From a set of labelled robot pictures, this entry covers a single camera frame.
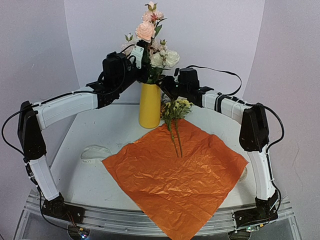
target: robotic arm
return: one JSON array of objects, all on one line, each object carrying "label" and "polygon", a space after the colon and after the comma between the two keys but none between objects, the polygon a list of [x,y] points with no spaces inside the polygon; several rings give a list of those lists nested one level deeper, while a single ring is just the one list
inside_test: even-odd
[{"label": "robotic arm", "polygon": [[[147,66],[142,62],[145,44],[140,41],[129,58],[122,53],[110,53],[102,62],[103,72],[98,81],[86,87],[44,102],[31,105],[26,101],[21,105],[18,137],[28,176],[45,197],[43,214],[66,221],[71,214],[75,223],[81,223],[84,209],[64,203],[46,161],[46,144],[41,131],[69,116],[110,105],[135,81],[145,83],[148,79]],[[173,76],[162,78],[158,86],[171,99],[187,98],[198,107],[219,112],[241,124],[239,142],[248,152],[253,166],[257,197],[256,208],[234,214],[237,227],[250,225],[252,220],[258,224],[277,219],[278,194],[272,184],[271,164],[266,151],[269,128],[264,108],[259,104],[246,104],[210,87],[200,87],[197,71],[193,68],[180,69],[177,81]]]}]

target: white wall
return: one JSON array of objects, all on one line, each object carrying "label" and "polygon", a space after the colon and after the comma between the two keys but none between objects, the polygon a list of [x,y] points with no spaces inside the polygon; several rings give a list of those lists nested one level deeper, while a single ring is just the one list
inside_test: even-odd
[{"label": "white wall", "polygon": [[[2,0],[0,4],[0,123],[26,100],[36,102],[79,87],[63,0]],[[67,119],[43,132],[52,159],[70,125]],[[5,131],[20,147],[18,119]],[[12,239],[32,183],[23,158],[0,140],[0,233]]]},{"label": "white wall", "polygon": [[[244,97],[271,107],[284,123],[272,167],[305,240],[320,236],[319,92],[320,1],[266,0]],[[271,116],[269,124],[274,140],[280,128]]]},{"label": "white wall", "polygon": [[[80,86],[96,81],[102,60],[119,51],[124,34],[141,23],[147,0],[65,0],[71,50]],[[238,73],[242,96],[251,71],[264,0],[161,0],[158,9],[168,18],[159,34],[179,52],[178,67],[191,64]],[[231,93],[239,80],[223,73],[198,71],[202,86]],[[139,102],[140,85],[131,86],[122,102]]]}]

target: crinkled orange paper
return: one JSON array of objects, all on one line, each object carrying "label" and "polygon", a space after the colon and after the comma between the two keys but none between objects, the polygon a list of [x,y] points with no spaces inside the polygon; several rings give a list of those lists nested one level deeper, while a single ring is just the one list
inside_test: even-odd
[{"label": "crinkled orange paper", "polygon": [[189,240],[213,216],[248,162],[216,135],[186,120],[178,125],[182,158],[177,157],[164,124],[103,164],[165,234],[173,240]]}]

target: yellow vase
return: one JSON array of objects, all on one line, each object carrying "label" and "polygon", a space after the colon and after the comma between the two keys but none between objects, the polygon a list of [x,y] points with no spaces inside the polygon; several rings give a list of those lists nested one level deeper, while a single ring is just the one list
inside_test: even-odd
[{"label": "yellow vase", "polygon": [[161,90],[156,84],[142,83],[139,123],[146,129],[156,128],[160,123]]}]

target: green stem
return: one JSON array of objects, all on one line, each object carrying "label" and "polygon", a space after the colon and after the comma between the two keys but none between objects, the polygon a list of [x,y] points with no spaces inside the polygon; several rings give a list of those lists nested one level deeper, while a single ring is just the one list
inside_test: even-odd
[{"label": "green stem", "polygon": [[181,145],[181,140],[180,140],[180,134],[179,134],[179,131],[178,131],[178,119],[177,119],[177,118],[174,120],[174,125],[175,125],[176,134],[177,134],[177,136],[178,136],[178,141],[179,141],[179,146],[180,146],[181,157],[183,157],[182,145]]},{"label": "green stem", "polygon": [[171,140],[172,140],[172,142],[174,144],[174,149],[175,149],[176,156],[179,157],[177,145],[176,145],[176,142],[175,142],[175,136],[174,136],[171,128],[168,128],[168,129],[169,129],[169,132],[171,133]]}]

